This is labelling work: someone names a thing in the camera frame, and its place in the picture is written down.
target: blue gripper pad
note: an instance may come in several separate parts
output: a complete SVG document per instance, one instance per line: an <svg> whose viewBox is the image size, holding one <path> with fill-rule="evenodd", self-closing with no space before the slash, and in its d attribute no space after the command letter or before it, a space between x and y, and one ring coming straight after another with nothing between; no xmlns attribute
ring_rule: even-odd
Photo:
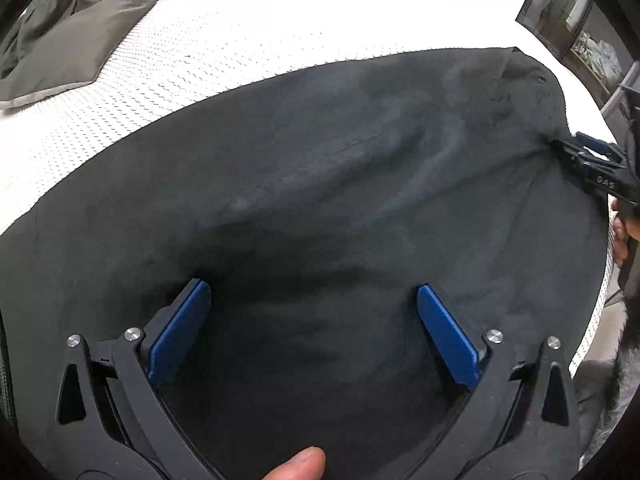
<svg viewBox="0 0 640 480"><path fill-rule="evenodd" d="M429 285L418 289L418 314L458 384L470 390L480 380L479 354Z"/></svg>
<svg viewBox="0 0 640 480"><path fill-rule="evenodd" d="M584 134L582 132L577 132L575 134L575 140L577 140L585 148L589 148L590 150L599 153L600 155L609 155L609 153L611 152L611 148L604 140L594 139L593 137L588 136L587 134Z"/></svg>
<svg viewBox="0 0 640 480"><path fill-rule="evenodd" d="M206 282L191 280L168 307L158 311L145 327L143 348L148 379L159 388L170 382L190 350L211 309L211 289Z"/></svg>

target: black handle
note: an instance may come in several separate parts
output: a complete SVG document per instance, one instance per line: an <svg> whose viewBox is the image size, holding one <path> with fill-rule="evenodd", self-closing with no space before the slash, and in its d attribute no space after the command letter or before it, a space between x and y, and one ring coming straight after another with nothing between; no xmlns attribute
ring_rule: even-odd
<svg viewBox="0 0 640 480"><path fill-rule="evenodd" d="M638 240L629 238L626 245L629 248L629 256L620 269L618 285L625 298L631 299L638 295L640 288L640 258L636 257L640 253L638 252Z"/></svg>

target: dark gray garment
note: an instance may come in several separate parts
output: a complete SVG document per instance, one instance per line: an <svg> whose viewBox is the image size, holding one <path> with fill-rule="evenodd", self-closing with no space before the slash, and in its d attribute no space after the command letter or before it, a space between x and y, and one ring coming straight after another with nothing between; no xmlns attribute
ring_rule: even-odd
<svg viewBox="0 0 640 480"><path fill-rule="evenodd" d="M156 0L103 0L52 28L0 82L0 108L88 85Z"/></svg>
<svg viewBox="0 0 640 480"><path fill-rule="evenodd" d="M91 10L99 2L100 9ZM0 43L0 109L95 81L109 54L154 2L33 0ZM36 48L37 56L29 56Z"/></svg>

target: finger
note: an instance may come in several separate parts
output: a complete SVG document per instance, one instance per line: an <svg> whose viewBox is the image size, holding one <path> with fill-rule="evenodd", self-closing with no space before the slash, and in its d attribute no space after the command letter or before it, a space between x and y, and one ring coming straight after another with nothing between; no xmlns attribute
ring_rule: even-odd
<svg viewBox="0 0 640 480"><path fill-rule="evenodd" d="M624 222L618 217L613 221L613 232L615 232L618 240L626 241L626 227Z"/></svg>
<svg viewBox="0 0 640 480"><path fill-rule="evenodd" d="M635 216L625 218L625 227L629 236L640 240L640 218L636 218Z"/></svg>
<svg viewBox="0 0 640 480"><path fill-rule="evenodd" d="M324 473L324 460L322 449L307 447L262 480L320 480Z"/></svg>
<svg viewBox="0 0 640 480"><path fill-rule="evenodd" d="M622 264L629 256L629 249L623 240L615 240L613 242L613 258L616 265L622 267Z"/></svg>

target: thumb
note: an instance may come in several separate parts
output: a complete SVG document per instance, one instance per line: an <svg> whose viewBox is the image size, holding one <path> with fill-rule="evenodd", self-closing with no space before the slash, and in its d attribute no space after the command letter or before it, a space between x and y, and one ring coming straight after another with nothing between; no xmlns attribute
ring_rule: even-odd
<svg viewBox="0 0 640 480"><path fill-rule="evenodd" d="M288 462L279 465L262 480L320 480L324 473L324 451L307 447Z"/></svg>
<svg viewBox="0 0 640 480"><path fill-rule="evenodd" d="M625 227L626 232L629 233L629 236L635 238L636 240L640 240L640 218L636 218L635 216L628 216L625 218Z"/></svg>

